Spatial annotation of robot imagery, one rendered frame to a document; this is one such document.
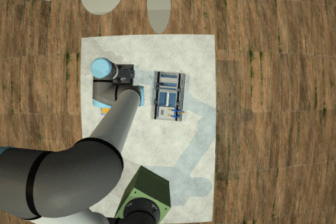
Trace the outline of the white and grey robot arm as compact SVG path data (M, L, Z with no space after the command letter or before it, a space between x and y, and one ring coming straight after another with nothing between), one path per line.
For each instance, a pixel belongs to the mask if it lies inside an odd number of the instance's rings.
M0 147L0 210L35 224L158 224L158 205L143 197L125 205L124 218L89 209L119 182L121 152L137 108L144 105L143 86L113 85L116 77L133 79L135 70L101 57L92 62L91 73L93 105L109 111L90 137L67 150Z

